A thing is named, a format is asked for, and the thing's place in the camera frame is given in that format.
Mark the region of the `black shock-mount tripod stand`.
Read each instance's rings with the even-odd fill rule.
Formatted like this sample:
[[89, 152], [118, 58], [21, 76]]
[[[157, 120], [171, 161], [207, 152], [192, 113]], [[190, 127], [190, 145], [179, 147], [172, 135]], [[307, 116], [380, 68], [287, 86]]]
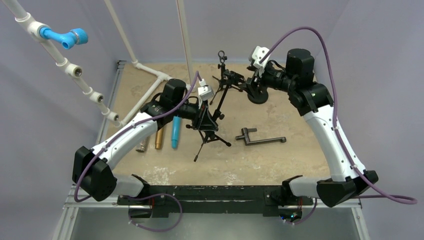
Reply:
[[[199, 83], [199, 80], [202, 79], [201, 76], [200, 76], [200, 73], [198, 71], [195, 72], [194, 79], [197, 80], [198, 83]], [[221, 111], [221, 107], [224, 103], [225, 97], [226, 97], [229, 89], [230, 88], [228, 86], [225, 88], [225, 90], [223, 91], [223, 94], [222, 94], [222, 96], [219, 100], [219, 103], [218, 103], [217, 107], [214, 109], [213, 112], [210, 111], [210, 101], [212, 99], [208, 100], [209, 111], [210, 111], [211, 114], [213, 114], [212, 120], [216, 121], [217, 124], [218, 124], [218, 120], [223, 120], [224, 117], [225, 117], [225, 115]], [[195, 115], [195, 110], [188, 106], [187, 101], [189, 101], [189, 100], [186, 100], [185, 103], [182, 105], [182, 107], [180, 107], [178, 115], [183, 119], [190, 120], [190, 124], [191, 124], [191, 122], [192, 122], [191, 120], [194, 118], [194, 115]], [[196, 101], [201, 102], [199, 96], [196, 97]], [[193, 130], [197, 131], [200, 135], [200, 138], [201, 138], [201, 145], [200, 145], [199, 150], [198, 150], [198, 152], [196, 153], [196, 155], [193, 159], [194, 162], [196, 162], [198, 160], [200, 152], [202, 151], [202, 148], [206, 144], [219, 141], [219, 142], [224, 143], [227, 147], [232, 146], [232, 144], [230, 142], [224, 140], [222, 137], [220, 137], [218, 135], [218, 131], [200, 131], [198, 129], [193, 129]]]

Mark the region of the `blue microphone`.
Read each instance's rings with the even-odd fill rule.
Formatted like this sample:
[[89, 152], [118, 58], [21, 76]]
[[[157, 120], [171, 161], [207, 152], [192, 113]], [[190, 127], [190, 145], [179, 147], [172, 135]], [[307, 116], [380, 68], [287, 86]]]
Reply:
[[181, 135], [182, 119], [179, 116], [174, 116], [172, 120], [172, 132], [171, 132], [171, 147], [177, 149]]

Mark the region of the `black tripod microphone stand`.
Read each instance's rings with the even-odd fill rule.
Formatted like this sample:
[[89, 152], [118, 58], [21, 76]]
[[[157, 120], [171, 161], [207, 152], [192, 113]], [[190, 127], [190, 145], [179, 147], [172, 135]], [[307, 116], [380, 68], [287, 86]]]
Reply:
[[239, 92], [243, 92], [243, 90], [240, 88], [240, 85], [245, 82], [245, 78], [243, 75], [228, 70], [226, 68], [225, 61], [228, 59], [228, 57], [225, 55], [225, 52], [223, 50], [220, 50], [218, 52], [219, 62], [220, 64], [217, 65], [217, 68], [220, 70], [220, 78], [217, 78], [215, 76], [212, 76], [215, 80], [218, 81], [218, 89], [210, 101], [210, 104], [213, 104], [213, 101], [217, 94], [221, 91], [224, 91], [226, 87], [236, 89]]

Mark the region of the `gold microphone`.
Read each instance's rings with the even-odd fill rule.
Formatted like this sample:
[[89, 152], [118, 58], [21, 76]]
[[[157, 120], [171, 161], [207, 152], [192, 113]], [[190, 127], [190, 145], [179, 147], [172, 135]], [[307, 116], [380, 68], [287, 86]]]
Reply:
[[159, 129], [155, 134], [154, 149], [161, 150], [163, 148], [164, 128]]

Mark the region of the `glitter silver-head microphone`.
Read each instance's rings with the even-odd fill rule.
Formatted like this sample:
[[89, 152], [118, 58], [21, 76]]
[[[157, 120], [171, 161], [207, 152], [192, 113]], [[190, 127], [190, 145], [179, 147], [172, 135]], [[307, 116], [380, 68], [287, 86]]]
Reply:
[[145, 153], [149, 146], [149, 137], [143, 139], [135, 148], [135, 151], [138, 153]]

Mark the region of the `black round-base microphone stand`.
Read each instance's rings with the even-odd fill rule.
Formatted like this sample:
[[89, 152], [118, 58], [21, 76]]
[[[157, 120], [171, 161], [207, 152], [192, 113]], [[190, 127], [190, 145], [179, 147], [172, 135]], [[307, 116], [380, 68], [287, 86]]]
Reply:
[[247, 94], [247, 98], [254, 104], [264, 104], [269, 99], [268, 89], [266, 87], [255, 88], [252, 92]]

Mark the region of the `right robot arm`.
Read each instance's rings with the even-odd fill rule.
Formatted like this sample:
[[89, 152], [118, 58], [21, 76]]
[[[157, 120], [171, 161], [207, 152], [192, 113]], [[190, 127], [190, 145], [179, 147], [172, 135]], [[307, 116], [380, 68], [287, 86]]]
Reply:
[[328, 164], [327, 179], [298, 175], [282, 183], [280, 196], [288, 204], [300, 197], [319, 198], [328, 207], [334, 207], [365, 192], [379, 179], [374, 170], [367, 170], [359, 159], [349, 161], [355, 153], [338, 121], [333, 117], [334, 101], [321, 83], [314, 81], [315, 59], [310, 51], [294, 48], [288, 51], [286, 65], [275, 69], [267, 54], [269, 49], [256, 46], [249, 56], [252, 77], [246, 79], [243, 89], [254, 104], [268, 100], [268, 88], [288, 94], [290, 103], [312, 129]]

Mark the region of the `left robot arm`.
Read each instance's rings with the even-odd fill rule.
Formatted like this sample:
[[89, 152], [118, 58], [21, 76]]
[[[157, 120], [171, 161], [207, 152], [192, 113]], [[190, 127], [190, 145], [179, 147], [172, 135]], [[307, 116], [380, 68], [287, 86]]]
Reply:
[[81, 146], [75, 152], [72, 171], [77, 188], [98, 202], [111, 195], [122, 195], [138, 205], [146, 203], [150, 186], [147, 181], [136, 174], [114, 174], [113, 169], [136, 145], [156, 134], [174, 117], [190, 120], [189, 129], [212, 137], [218, 131], [218, 124], [208, 110], [208, 100], [214, 93], [203, 79], [199, 85], [196, 102], [191, 103], [186, 84], [180, 79], [169, 80], [159, 99], [146, 103], [119, 131], [91, 148]]

